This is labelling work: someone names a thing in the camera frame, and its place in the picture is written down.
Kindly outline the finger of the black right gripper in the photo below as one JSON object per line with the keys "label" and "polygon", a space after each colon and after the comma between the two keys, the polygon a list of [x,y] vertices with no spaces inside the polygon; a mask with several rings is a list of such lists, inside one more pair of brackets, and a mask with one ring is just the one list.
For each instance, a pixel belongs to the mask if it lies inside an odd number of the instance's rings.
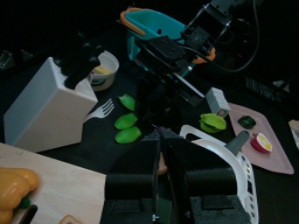
{"label": "finger of the black right gripper", "polygon": [[164,87],[161,86],[161,82],[149,76],[142,76],[136,89],[136,112],[141,121],[149,123],[154,127],[162,124],[162,93]]}
{"label": "finger of the black right gripper", "polygon": [[170,130],[177,130],[182,124],[182,113],[177,106],[176,96],[176,91],[166,87],[162,94],[162,126]]}

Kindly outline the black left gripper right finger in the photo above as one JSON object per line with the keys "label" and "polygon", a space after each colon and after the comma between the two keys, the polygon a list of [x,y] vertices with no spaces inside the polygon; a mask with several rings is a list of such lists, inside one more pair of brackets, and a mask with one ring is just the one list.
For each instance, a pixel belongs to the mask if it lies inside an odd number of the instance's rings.
{"label": "black left gripper right finger", "polygon": [[236,174],[229,163],[214,152],[185,140],[170,130],[160,128],[160,133],[176,203],[186,205],[190,197],[205,195],[236,195]]}

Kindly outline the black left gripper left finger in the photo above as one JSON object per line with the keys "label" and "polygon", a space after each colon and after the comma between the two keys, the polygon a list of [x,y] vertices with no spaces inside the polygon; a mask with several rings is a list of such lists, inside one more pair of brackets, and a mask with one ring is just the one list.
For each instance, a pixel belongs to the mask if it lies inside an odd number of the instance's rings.
{"label": "black left gripper left finger", "polygon": [[154,198],[160,140],[160,131],[156,129],[121,154],[106,175],[106,200]]}

